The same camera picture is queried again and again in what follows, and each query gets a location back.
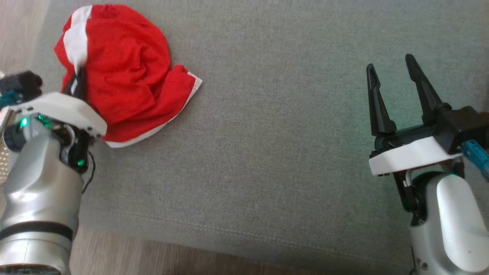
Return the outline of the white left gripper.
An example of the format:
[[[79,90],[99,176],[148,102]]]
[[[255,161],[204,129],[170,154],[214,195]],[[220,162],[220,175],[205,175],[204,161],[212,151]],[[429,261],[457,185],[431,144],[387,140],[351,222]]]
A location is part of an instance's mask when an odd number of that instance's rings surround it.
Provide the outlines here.
[[[107,131],[105,120],[85,101],[87,101],[87,73],[85,68],[80,68],[76,78],[71,78],[63,87],[63,93],[43,94],[31,101],[12,105],[10,109],[23,115],[39,113],[85,130],[95,138],[105,136]]]

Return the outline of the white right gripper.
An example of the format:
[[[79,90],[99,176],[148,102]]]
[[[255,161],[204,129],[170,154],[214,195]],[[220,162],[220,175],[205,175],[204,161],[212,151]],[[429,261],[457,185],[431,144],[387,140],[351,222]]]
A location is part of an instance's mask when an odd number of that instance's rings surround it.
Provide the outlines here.
[[[438,115],[450,111],[442,101],[412,54],[405,55],[410,79],[415,83],[421,103],[423,123],[435,123]],[[418,125],[397,130],[390,119],[380,93],[381,83],[373,64],[366,68],[371,134],[375,136],[374,151],[369,156],[372,175],[414,170],[431,164],[456,159],[461,152],[449,154],[433,137],[435,127]]]

